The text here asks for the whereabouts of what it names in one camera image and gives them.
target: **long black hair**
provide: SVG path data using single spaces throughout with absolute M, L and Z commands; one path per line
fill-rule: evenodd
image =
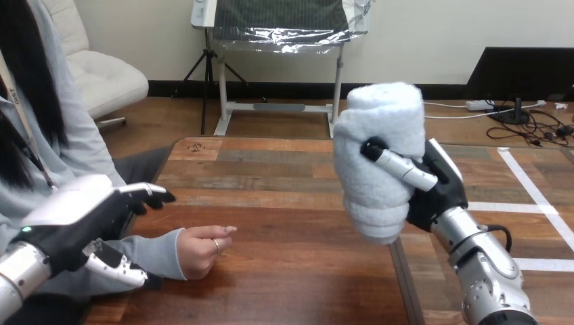
M 64 119 L 46 59 L 40 30 L 27 0 L 0 0 L 0 51 L 50 143 L 67 144 Z M 0 95 L 8 99 L 0 77 Z M 17 188 L 32 188 L 25 159 L 6 127 L 0 127 L 0 179 Z

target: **black baseboard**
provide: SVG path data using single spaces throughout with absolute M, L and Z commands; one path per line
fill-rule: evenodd
M 177 90 L 179 98 L 202 98 L 203 81 L 159 81 L 150 80 L 150 97 L 171 97 Z M 341 98 L 347 98 L 349 92 L 367 83 L 343 83 Z M 416 85 L 425 100 L 461 100 L 464 99 L 465 85 Z M 249 87 L 267 98 L 326 100 L 332 99 L 334 84 L 332 83 L 249 83 Z M 210 98 L 219 97 L 219 83 L 216 82 L 209 93 Z M 241 82 L 227 82 L 227 98 L 247 99 L 256 98 L 252 91 L 246 89 Z

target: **lanyard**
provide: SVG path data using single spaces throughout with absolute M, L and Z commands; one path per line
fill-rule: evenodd
M 26 130 L 26 133 L 30 138 L 30 143 L 32 144 L 32 146 L 30 147 L 28 146 L 28 144 L 26 144 L 24 138 L 20 135 L 20 133 L 12 125 L 12 123 L 10 123 L 10 121 L 4 115 L 4 113 L 2 113 L 2 111 L 0 111 L 0 121 L 4 120 L 5 123 L 3 124 L 8 125 L 8 129 L 13 135 L 12 141 L 14 142 L 15 145 L 17 145 L 17 147 L 19 147 L 20 151 L 22 151 L 22 153 L 28 159 L 30 159 L 32 164 L 34 164 L 40 170 L 40 172 L 42 172 L 42 175 L 44 176 L 44 179 L 48 183 L 48 186 L 52 190 L 57 190 L 58 187 L 56 186 L 56 183 L 52 180 L 52 178 L 46 171 L 46 168 L 44 168 L 44 165 L 42 165 L 42 162 L 40 161 L 40 154 L 38 150 L 38 145 L 36 144 L 36 139 L 32 134 L 32 129 L 30 128 L 30 123 L 28 123 L 28 118 L 26 117 L 24 107 L 22 107 L 20 96 L 18 96 L 18 91 L 16 90 L 16 86 L 12 81 L 12 76 L 10 75 L 10 72 L 6 65 L 6 61 L 4 60 L 1 51 L 0 51 L 0 77 L 2 77 L 2 80 L 4 80 L 4 85 L 6 86 L 7 92 L 9 93 L 9 96 L 12 99 L 14 106 L 16 107 L 16 111 L 18 112 L 18 116 L 20 116 L 20 120 L 22 120 L 22 124 L 24 125 L 24 129 Z

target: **white wall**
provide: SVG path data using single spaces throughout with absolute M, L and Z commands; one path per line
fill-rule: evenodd
M 91 48 L 150 80 L 182 79 L 201 54 L 193 2 L 76 0 Z M 573 12 L 572 0 L 377 0 L 369 34 L 345 48 L 343 82 L 466 83 L 485 46 L 574 47 Z M 334 80 L 335 54 L 227 58 L 249 81 Z M 192 78 L 203 77 L 201 66 Z

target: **woman's hand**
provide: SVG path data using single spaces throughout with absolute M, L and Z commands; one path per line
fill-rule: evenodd
M 188 280 L 205 278 L 217 256 L 231 246 L 229 235 L 235 231 L 236 227 L 218 225 L 182 230 L 177 237 L 177 258 L 183 275 Z

